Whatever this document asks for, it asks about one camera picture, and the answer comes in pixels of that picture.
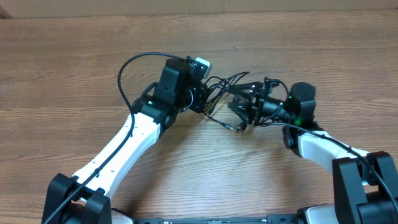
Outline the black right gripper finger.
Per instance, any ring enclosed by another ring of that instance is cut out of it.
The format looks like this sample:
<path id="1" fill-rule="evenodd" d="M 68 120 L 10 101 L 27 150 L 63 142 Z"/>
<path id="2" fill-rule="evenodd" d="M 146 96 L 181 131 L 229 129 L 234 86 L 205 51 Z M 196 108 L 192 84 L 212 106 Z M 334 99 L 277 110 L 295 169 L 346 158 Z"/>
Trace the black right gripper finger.
<path id="1" fill-rule="evenodd" d="M 252 124 L 256 115 L 256 109 L 251 103 L 228 103 L 228 108 L 238 115 L 245 124 Z"/>
<path id="2" fill-rule="evenodd" d="M 231 85 L 228 92 L 237 96 L 241 96 L 244 99 L 253 99 L 264 87 L 262 82 L 251 82 L 244 84 Z"/>

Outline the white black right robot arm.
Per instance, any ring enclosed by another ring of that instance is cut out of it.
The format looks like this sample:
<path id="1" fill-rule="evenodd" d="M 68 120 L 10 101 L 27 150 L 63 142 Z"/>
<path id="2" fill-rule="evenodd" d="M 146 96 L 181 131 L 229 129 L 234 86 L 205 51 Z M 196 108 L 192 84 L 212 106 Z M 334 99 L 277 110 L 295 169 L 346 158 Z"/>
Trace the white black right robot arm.
<path id="1" fill-rule="evenodd" d="M 356 149 L 328 134 L 315 121 L 316 88 L 298 82 L 285 100 L 271 97 L 282 81 L 234 84 L 229 108 L 241 119 L 239 130 L 251 124 L 281 126 L 284 144 L 333 176 L 333 203 L 301 208 L 288 223 L 397 223 L 397 169 L 385 151 Z"/>

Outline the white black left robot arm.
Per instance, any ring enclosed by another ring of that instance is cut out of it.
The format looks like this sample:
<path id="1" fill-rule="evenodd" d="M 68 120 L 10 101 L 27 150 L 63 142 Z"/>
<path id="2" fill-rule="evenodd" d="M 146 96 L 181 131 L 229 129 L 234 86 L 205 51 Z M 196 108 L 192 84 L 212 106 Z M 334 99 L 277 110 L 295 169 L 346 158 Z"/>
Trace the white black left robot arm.
<path id="1" fill-rule="evenodd" d="M 42 223 L 134 223 L 111 205 L 119 184 L 177 115 L 187 109 L 199 113 L 207 96 L 202 80 L 210 73 L 210 62 L 199 57 L 165 57 L 160 80 L 133 103 L 126 103 L 129 115 L 117 135 L 71 177 L 57 174 L 49 183 Z"/>

